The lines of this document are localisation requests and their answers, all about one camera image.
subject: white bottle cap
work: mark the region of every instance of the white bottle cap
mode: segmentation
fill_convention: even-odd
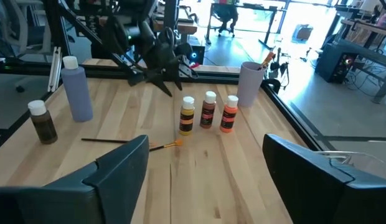
[[[34,100],[28,104],[31,115],[40,116],[46,113],[45,103],[42,100]]]
[[[185,96],[183,97],[183,105],[182,107],[185,110],[191,110],[194,109],[194,98],[191,96]]]
[[[215,100],[217,99],[217,94],[214,93],[213,91],[207,91],[205,93],[205,102],[206,103],[215,103]]]
[[[227,102],[228,107],[230,108],[237,107],[237,102],[238,102],[237,96],[233,96],[233,95],[228,96],[228,102]]]
[[[64,63],[64,67],[66,69],[76,69],[78,68],[78,60],[76,57],[74,56],[66,56],[66,57],[63,57],[63,63]]]

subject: orange paint bottle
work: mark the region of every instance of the orange paint bottle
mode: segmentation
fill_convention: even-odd
[[[232,132],[233,124],[235,122],[235,117],[237,114],[237,96],[228,96],[227,104],[224,108],[224,113],[222,115],[222,120],[220,122],[220,130],[229,133]]]

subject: bottle label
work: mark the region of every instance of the bottle label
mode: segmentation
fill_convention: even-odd
[[[204,125],[211,125],[212,124],[212,119],[214,117],[214,111],[215,109],[205,109],[201,111],[201,119],[200,119],[200,124]]]
[[[38,137],[41,141],[50,141],[57,136],[52,118],[42,122],[32,123],[37,130]]]
[[[235,117],[236,113],[228,113],[224,111],[224,114],[222,115],[222,121],[220,123],[221,127],[231,129],[235,122]]]
[[[181,114],[181,122],[179,124],[179,130],[181,131],[192,131],[193,129],[193,117],[192,115]]]

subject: orange brush bristles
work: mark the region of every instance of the orange brush bristles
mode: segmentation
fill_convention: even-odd
[[[177,140],[175,140],[175,144],[177,146],[181,146],[181,145],[183,145],[183,141],[181,139],[177,139]]]

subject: blue bottle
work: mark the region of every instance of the blue bottle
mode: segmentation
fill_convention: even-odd
[[[73,119],[76,122],[89,121],[93,118],[93,110],[85,69],[78,66],[74,56],[64,57],[63,63],[62,80]]]

